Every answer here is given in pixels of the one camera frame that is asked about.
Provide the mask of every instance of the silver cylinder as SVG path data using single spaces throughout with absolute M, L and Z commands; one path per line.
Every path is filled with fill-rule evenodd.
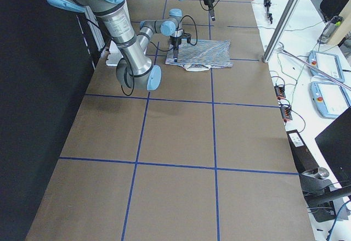
M 138 39 L 138 42 L 140 44 L 141 49 L 143 50 L 143 52 L 145 52 L 146 48 L 148 47 L 148 44 L 150 42 L 149 39 L 152 38 L 154 33 L 152 32 L 152 29 L 150 29 L 148 27 L 141 28 L 140 33 L 142 33 L 142 34 L 139 34 L 137 39 Z
M 276 26 L 276 29 L 272 35 L 272 38 L 267 46 L 267 49 L 263 55 L 263 61 L 267 63 L 270 59 L 270 57 L 273 54 L 273 51 L 277 45 L 277 43 L 280 41 L 280 38 L 282 34 L 284 33 L 285 27 L 288 24 L 299 0 L 289 0 L 286 4 L 286 7 L 284 9 L 284 12 L 278 22 L 278 25 Z
M 123 6 L 112 13 L 98 17 L 103 20 L 117 43 L 128 42 L 134 37 L 133 27 Z

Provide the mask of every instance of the black wall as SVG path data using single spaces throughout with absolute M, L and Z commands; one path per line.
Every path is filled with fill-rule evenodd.
M 0 240 L 24 240 L 92 73 L 76 13 L 0 0 Z

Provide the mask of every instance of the metal pole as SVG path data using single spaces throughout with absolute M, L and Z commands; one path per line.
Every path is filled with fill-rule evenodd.
M 285 27 L 288 24 L 290 17 L 292 16 L 299 0 L 289 0 L 286 4 L 284 12 L 276 26 L 273 36 L 267 46 L 267 49 L 263 55 L 263 61 L 267 63 L 273 54 L 276 44 L 280 41 L 282 34 L 284 33 Z
M 306 202 L 310 207 L 315 207 L 319 204 L 327 203 L 329 201 L 333 201 L 338 198 L 349 196 L 350 194 L 351 194 L 351 186 L 349 185 L 322 195 L 312 196 L 312 197 L 307 196 Z
M 321 71 L 320 69 L 318 69 L 316 66 L 313 66 L 309 63 L 307 63 L 306 61 L 300 59 L 299 57 L 289 53 L 288 51 L 284 50 L 283 48 L 279 49 L 282 53 L 285 53 L 286 55 L 295 58 L 296 60 L 300 61 L 301 63 L 304 63 L 308 68 L 315 70 L 318 74 L 323 75 L 324 77 L 326 77 L 327 79 L 329 79 L 330 81 L 336 83 L 339 86 L 342 86 L 344 88 L 346 88 L 347 90 L 351 91 L 351 87 L 345 85 L 344 83 L 340 82 L 339 80 L 336 80 L 335 78 L 331 77 L 330 75 L 328 75 L 327 73 Z

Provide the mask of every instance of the crumpled fabric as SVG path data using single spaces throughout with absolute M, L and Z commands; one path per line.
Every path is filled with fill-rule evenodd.
M 182 39 L 179 46 L 178 61 L 173 59 L 173 46 L 167 52 L 166 64 L 183 67 L 187 71 L 206 71 L 211 68 L 219 69 L 232 67 L 229 57 L 230 40 L 198 40 L 196 46 L 192 46 Z

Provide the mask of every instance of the computer screen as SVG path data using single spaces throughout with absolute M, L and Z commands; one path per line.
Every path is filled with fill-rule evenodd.
M 315 139 L 324 159 L 342 186 L 351 184 L 350 130 L 351 108 L 348 108 Z

